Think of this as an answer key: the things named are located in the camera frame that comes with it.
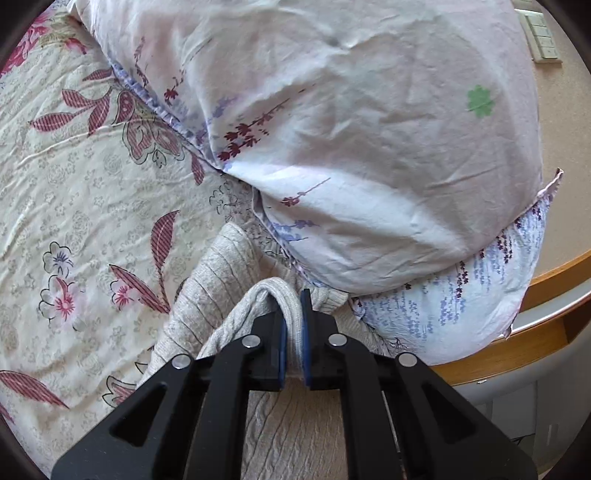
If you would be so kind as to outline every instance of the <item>wrinkled bedsheet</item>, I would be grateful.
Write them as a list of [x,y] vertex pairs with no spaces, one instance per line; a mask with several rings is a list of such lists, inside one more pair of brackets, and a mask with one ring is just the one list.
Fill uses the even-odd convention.
[[123,88],[60,2],[29,28],[0,89],[0,415],[49,473],[134,390],[222,225],[281,254],[251,188]]

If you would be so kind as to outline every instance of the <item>beige wall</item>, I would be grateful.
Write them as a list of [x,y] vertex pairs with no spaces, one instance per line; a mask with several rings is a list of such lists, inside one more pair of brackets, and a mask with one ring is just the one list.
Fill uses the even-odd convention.
[[556,197],[536,275],[591,249],[591,74],[558,23],[545,12],[562,64],[535,64],[544,176],[564,181]]

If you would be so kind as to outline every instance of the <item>white pillowcase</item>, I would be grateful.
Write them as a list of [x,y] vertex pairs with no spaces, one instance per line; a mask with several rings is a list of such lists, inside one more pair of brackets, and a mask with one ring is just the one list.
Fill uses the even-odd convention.
[[506,0],[75,0],[128,84],[317,284],[396,288],[486,247],[541,188]]
[[354,299],[354,310],[394,351],[414,352],[429,365],[486,347],[519,312],[562,174],[559,170],[538,202],[476,255],[396,290]]

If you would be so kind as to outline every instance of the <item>beige knit sweater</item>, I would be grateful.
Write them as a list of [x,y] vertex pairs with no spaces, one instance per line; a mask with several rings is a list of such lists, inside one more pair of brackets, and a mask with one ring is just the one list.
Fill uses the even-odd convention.
[[219,232],[176,300],[142,382],[179,353],[213,355],[250,331],[275,297],[288,327],[288,378],[280,393],[251,392],[242,459],[245,480],[345,480],[345,439],[337,391],[308,391],[301,380],[299,292],[310,288],[315,310],[331,313],[339,330],[380,353],[386,343],[358,321],[348,295],[304,284],[256,251],[232,223]]

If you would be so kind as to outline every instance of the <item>metal screw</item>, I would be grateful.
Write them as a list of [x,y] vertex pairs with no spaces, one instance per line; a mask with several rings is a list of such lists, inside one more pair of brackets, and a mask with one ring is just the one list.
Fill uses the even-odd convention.
[[246,348],[254,348],[254,347],[259,346],[261,344],[261,339],[259,337],[257,337],[257,335],[246,335],[242,339],[242,344]]
[[188,355],[182,354],[173,358],[173,367],[177,370],[187,368],[189,365],[191,365],[191,357]]
[[343,346],[347,343],[347,337],[342,333],[333,333],[329,336],[329,343],[332,346]]
[[403,367],[414,367],[417,364],[417,357],[411,353],[403,353],[398,357],[398,362]]

